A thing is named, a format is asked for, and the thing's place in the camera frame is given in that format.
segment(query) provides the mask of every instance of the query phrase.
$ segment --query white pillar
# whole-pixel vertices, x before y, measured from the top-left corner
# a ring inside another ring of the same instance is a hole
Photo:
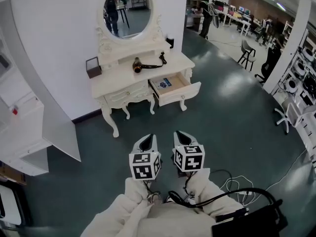
[[[279,58],[279,61],[276,64],[276,67],[273,69],[267,82],[263,86],[268,93],[273,91],[294,57],[295,51],[301,42],[310,17],[311,6],[311,0],[300,0],[299,2],[291,35],[281,57]]]

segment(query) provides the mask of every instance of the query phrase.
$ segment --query mirror frame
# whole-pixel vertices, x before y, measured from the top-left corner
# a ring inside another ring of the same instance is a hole
[[[103,7],[106,0],[100,0],[99,7],[98,7],[98,24],[99,27],[102,29],[103,34],[117,44],[135,44],[141,42],[146,36],[148,36],[151,30],[155,27],[155,19],[158,17],[157,12],[157,0],[151,0],[152,4],[152,11],[148,21],[147,26],[144,30],[139,33],[137,36],[134,36],[130,39],[121,39],[110,33],[109,29],[106,27],[103,18]]]

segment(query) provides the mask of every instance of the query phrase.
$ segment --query cardboard box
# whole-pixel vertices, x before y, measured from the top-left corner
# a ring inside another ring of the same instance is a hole
[[[2,161],[0,161],[0,177],[21,185],[26,185],[25,174],[14,168],[11,168]]]

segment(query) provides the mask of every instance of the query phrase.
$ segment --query white sleeve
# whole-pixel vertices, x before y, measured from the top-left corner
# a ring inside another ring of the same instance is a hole
[[[125,194],[119,195],[107,210],[97,214],[81,237],[115,237],[136,208],[148,206],[147,194],[142,181],[127,178]]]
[[[193,192],[196,203],[206,201],[224,193],[216,184],[208,179],[209,174],[210,169],[204,168],[193,175],[188,181],[187,190]],[[229,214],[242,208],[243,206],[240,203],[228,196],[224,196],[204,206],[203,211],[215,218],[216,216]]]

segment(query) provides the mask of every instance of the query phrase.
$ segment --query baseboard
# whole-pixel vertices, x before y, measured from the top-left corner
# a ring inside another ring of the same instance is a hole
[[[96,110],[94,112],[91,112],[91,113],[88,113],[86,115],[83,115],[83,116],[81,116],[79,118],[76,118],[76,119],[74,119],[72,121],[73,121],[74,124],[78,124],[80,122],[83,122],[83,121],[85,121],[87,119],[90,119],[90,118],[94,118],[94,117],[99,116],[101,114],[102,114],[101,109],[98,109],[98,110]]]

